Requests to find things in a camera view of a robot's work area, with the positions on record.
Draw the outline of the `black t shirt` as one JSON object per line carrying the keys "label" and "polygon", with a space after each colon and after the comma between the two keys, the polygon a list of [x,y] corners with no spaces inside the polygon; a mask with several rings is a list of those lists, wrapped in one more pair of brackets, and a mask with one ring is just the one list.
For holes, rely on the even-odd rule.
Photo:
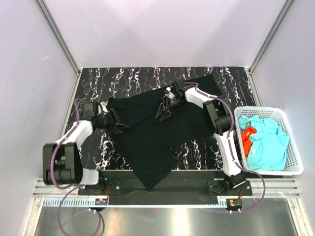
{"label": "black t shirt", "polygon": [[148,191],[175,169],[172,146],[211,136],[215,131],[207,125],[202,107],[190,102],[176,107],[173,117],[156,119],[164,90],[129,98],[111,97],[107,104],[128,125],[123,133],[110,135],[115,153],[125,159]]}

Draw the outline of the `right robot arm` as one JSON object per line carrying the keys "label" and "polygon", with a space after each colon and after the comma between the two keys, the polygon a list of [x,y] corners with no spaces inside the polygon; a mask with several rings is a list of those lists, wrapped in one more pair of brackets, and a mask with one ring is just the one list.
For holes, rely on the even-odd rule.
{"label": "right robot arm", "polygon": [[198,83],[175,81],[167,87],[161,98],[155,119],[163,121],[174,116],[172,109],[189,102],[203,109],[206,124],[214,129],[223,162],[224,180],[217,187],[209,187],[216,194],[241,192],[246,183],[234,144],[234,118],[226,99],[208,94],[198,88]]}

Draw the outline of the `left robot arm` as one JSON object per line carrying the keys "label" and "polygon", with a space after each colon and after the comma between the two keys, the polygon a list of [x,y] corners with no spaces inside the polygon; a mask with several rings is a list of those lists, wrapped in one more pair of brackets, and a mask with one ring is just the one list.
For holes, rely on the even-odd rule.
{"label": "left robot arm", "polygon": [[100,170],[90,170],[82,166],[79,149],[96,130],[110,134],[120,134],[128,125],[105,102],[87,102],[75,99],[76,122],[54,143],[43,146],[43,181],[58,189],[71,186],[85,188],[90,193],[100,195],[108,191],[106,179]]}

